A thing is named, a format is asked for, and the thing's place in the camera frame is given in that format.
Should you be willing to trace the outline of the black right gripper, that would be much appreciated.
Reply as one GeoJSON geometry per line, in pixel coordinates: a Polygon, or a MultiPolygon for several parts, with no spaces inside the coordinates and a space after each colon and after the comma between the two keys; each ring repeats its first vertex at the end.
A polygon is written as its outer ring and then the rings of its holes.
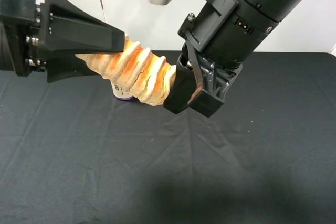
{"type": "MultiPolygon", "coordinates": [[[[205,0],[197,16],[189,15],[178,34],[202,57],[222,69],[238,69],[247,56],[278,25],[271,0],[205,0]]],[[[210,117],[225,103],[225,91],[196,89],[194,72],[180,54],[176,76],[164,108],[179,114],[187,108],[210,117]]]]}

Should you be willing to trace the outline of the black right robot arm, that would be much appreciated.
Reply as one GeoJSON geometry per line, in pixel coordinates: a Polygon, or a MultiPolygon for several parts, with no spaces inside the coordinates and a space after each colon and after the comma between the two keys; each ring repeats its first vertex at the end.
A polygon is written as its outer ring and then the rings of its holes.
{"type": "Polygon", "coordinates": [[[244,60],[302,0],[205,0],[188,14],[178,35],[185,41],[164,107],[213,115],[242,70],[244,60]]]}

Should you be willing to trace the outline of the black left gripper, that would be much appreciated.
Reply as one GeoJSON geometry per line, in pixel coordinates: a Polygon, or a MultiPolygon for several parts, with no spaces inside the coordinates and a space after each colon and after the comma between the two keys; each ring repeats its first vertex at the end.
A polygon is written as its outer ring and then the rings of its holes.
{"type": "Polygon", "coordinates": [[[70,52],[122,52],[124,42],[123,31],[68,0],[1,0],[1,71],[27,77],[47,70],[47,82],[95,76],[70,52]],[[46,61],[38,46],[50,51],[46,61]]]}

